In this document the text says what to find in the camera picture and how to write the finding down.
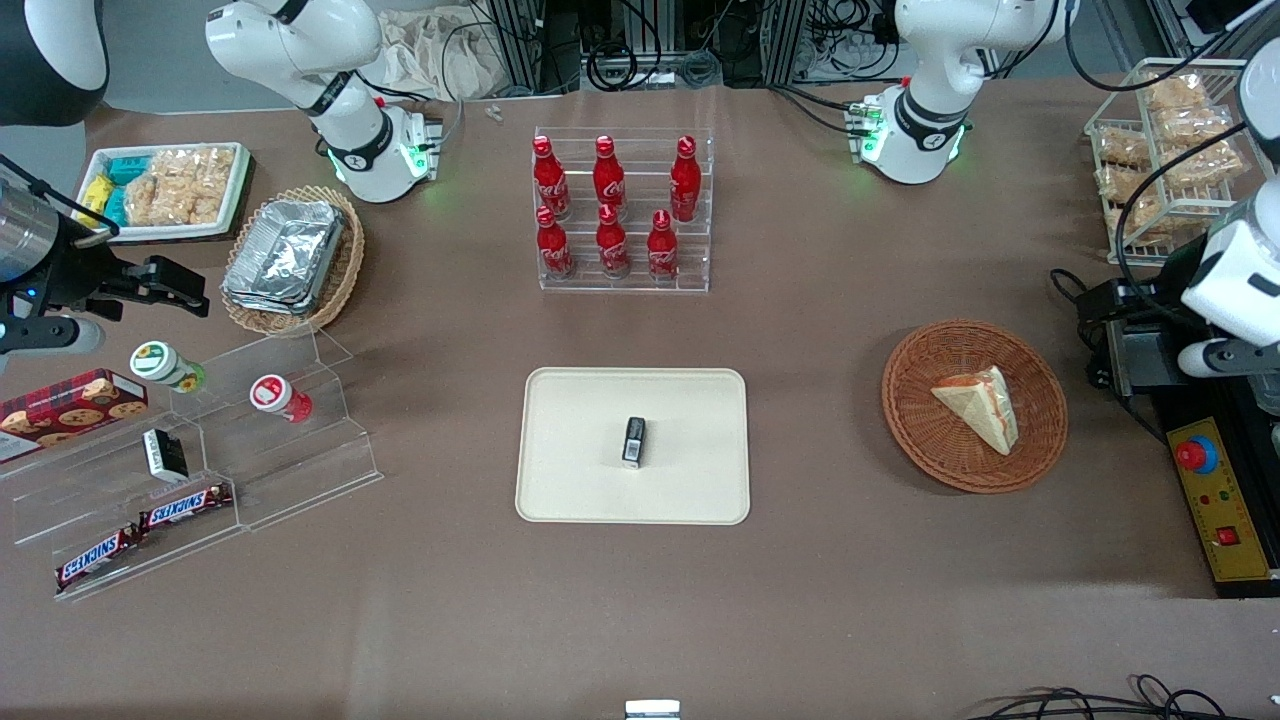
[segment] round wicker basket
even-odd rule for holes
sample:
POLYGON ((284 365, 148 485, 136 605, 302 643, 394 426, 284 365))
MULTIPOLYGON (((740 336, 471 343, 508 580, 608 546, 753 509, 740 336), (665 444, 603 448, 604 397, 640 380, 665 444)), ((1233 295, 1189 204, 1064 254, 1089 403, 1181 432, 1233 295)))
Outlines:
MULTIPOLYGON (((284 332, 308 322, 314 328, 323 328, 338 316, 347 300, 351 299, 351 291, 356 287, 356 275, 360 274, 360 264, 365 259, 365 228, 361 227, 360 218, 356 217, 356 209, 351 205, 351 201, 328 187, 306 186, 287 190, 268 200, 268 202, 276 200, 329 202, 334 208, 340 208, 347 217, 347 227, 343 228, 342 237, 338 238, 338 250, 333 255, 333 263, 329 265, 329 275, 325 277, 324 287, 320 291, 320 302, 307 315, 285 315, 282 313, 250 310, 236 305, 227 295, 223 295, 223 305, 227 306, 227 311, 237 325, 264 334, 284 332)), ((268 202, 259 206, 253 211, 253 215, 241 227, 239 234, 236 236, 236 245, 232 246, 230 258, 227 259, 227 268, 230 268, 232 263, 236 261, 241 247, 244 246, 244 237, 248 236, 248 229, 253 227, 253 220, 257 219, 257 215, 262 211, 262 208, 266 208, 268 202)))
POLYGON ((1066 398, 1048 364, 1012 334, 974 320, 916 329, 888 357, 881 386, 884 419, 906 455, 929 475, 969 492, 1023 489, 1066 446, 1066 398), (1019 438, 1000 455, 931 389, 942 378, 997 365, 1009 383, 1019 438))

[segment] table surface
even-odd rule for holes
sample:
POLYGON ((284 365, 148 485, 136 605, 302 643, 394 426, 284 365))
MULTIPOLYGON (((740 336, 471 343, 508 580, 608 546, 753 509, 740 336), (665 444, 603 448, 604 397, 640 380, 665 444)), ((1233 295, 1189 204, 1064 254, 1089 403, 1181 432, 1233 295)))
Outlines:
MULTIPOLYGON (((1114 274, 1079 143, 1102 99, 1075 81, 988 83, 964 152, 923 187, 852 167, 837 133, 764 91, 503 101, 502 124, 472 105, 439 182, 358 206, 369 250, 330 325, 356 354, 347 397, 387 478, 78 603, 51 600, 47 555, 0 543, 0 716, 572 719, 676 697, 689 717, 963 717, 1041 685, 1130 697, 1143 671, 1272 712, 1277 606, 1210 600, 1165 450, 1084 382, 1073 310, 1046 278, 1114 274), (714 128, 712 292, 541 293, 539 124, 714 128), (942 487, 882 420, 890 350, 956 316, 1018 333, 1062 383, 1070 439, 1030 489, 942 487), (521 520, 521 401, 547 365, 739 370, 750 516, 521 520)), ((335 183, 301 113, 91 126, 95 147, 243 142, 251 206, 335 183)), ((227 250, 161 249, 214 296, 227 250)), ((198 322, 125 310, 96 356, 12 363, 5 395, 122 368, 156 334, 195 359, 255 338, 216 300, 198 322)))

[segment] red button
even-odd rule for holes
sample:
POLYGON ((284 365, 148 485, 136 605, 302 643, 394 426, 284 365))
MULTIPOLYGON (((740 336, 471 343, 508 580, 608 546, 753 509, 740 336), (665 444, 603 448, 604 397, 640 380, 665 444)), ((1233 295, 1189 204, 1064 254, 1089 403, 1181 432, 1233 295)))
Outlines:
POLYGON ((1178 443, 1178 447, 1174 448, 1174 460, 1178 461, 1179 468, 1196 471, 1208 462, 1208 454, 1204 452, 1204 446, 1188 439, 1178 443))

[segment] white tray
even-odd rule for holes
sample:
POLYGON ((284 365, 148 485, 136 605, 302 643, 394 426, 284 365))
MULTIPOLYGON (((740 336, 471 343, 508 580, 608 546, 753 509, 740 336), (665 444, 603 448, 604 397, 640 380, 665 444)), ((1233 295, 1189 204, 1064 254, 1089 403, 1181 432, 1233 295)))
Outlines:
POLYGON ((750 509, 742 375, 658 368, 529 375, 516 478, 525 520, 733 525, 750 509), (622 464, 631 416, 646 423, 637 470, 622 464))
POLYGON ((232 160, 232 174, 227 181, 227 191, 223 193, 223 206, 218 211, 218 220, 212 223, 200 223, 196 225, 140 225, 122 227, 120 234, 111 238, 111 245, 129 245, 133 242, 166 242, 193 237, 223 234, 232 227, 236 211, 239 206, 241 191, 244 188, 244 178, 248 176, 248 149, 239 142, 197 142, 192 145, 140 145, 136 147, 105 147, 95 150, 88 160, 88 169, 81 179, 79 192, 76 201, 84 202, 84 192, 88 183, 100 173, 106 173, 106 165, 115 158, 136 158, 145 155, 150 158, 161 150, 197 150, 200 147, 225 147, 236 151, 232 160))

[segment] yellow control panel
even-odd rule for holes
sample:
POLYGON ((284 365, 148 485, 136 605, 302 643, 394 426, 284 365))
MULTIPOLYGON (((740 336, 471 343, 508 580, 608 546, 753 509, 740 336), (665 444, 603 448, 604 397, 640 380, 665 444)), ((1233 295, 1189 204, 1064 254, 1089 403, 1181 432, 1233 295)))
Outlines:
POLYGON ((1217 423, 1206 418, 1167 437, 1213 579, 1266 580, 1271 569, 1222 450, 1217 423))

